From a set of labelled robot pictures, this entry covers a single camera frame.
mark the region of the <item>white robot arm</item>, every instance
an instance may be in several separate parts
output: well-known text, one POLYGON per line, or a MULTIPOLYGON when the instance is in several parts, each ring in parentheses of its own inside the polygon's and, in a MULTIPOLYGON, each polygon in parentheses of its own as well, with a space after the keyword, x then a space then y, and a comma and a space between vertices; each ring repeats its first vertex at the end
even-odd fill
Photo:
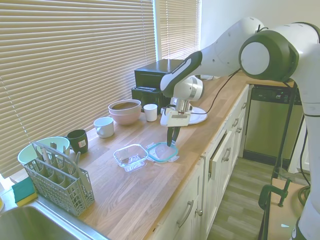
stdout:
POLYGON ((292 232, 295 240, 320 239, 320 29, 303 22, 264 28, 253 17, 241 19, 219 39, 188 56, 173 72, 163 76, 160 88, 166 97, 176 97, 174 109, 164 111, 161 124, 169 127, 167 144, 176 140, 172 128, 187 126, 186 103, 203 94, 202 82, 193 75, 227 76, 239 68, 253 79, 298 85, 309 139, 311 192, 301 218, 292 232))

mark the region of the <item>mint green bowl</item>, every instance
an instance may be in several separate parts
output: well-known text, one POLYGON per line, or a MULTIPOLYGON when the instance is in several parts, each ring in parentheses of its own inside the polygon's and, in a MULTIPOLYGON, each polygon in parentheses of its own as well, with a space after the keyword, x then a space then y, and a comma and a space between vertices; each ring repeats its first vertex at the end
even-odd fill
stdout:
MULTIPOLYGON (((41 140, 38 140, 37 142, 48 145, 50 147, 50 143, 54 142, 56 144, 56 149, 59 152, 64 151, 64 146, 65 146, 65 153, 66 155, 70 154, 70 142, 68 139, 62 136, 51 136, 47 137, 41 140)), ((29 144, 26 146, 24 149, 21 150, 21 152, 18 154, 18 161, 22 164, 25 165, 32 161, 33 159, 37 158, 37 154, 34 150, 34 147, 32 144, 29 144)))

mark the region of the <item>white cup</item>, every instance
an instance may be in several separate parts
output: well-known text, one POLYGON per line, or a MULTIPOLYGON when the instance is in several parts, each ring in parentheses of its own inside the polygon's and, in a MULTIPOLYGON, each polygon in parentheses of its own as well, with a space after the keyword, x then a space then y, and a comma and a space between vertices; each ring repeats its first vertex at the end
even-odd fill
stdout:
POLYGON ((96 133, 102 139, 112 136, 115 132, 114 120, 109 116, 98 118, 94 121, 93 125, 96 133))
POLYGON ((156 104, 147 104, 143 107, 146 120, 148 122, 153 122, 157 120, 158 116, 158 106, 156 104))

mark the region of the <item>dish rack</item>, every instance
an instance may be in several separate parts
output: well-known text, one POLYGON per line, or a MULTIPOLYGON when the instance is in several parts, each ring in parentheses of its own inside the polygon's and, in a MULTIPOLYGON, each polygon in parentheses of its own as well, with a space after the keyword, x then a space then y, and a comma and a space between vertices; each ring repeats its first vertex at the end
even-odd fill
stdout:
POLYGON ((47 161, 37 157, 24 165, 36 190, 72 215, 80 216, 95 201, 88 172, 78 166, 75 169, 75 162, 54 148, 33 144, 47 154, 47 161))

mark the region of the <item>plastic lid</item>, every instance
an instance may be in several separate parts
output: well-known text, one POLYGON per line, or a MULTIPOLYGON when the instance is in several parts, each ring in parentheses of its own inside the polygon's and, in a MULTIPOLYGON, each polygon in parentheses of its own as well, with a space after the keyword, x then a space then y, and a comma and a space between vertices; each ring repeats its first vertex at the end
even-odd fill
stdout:
POLYGON ((174 144, 167 146, 166 142, 152 143, 148 145, 149 158, 158 163, 174 162, 179 157, 178 149, 174 144))

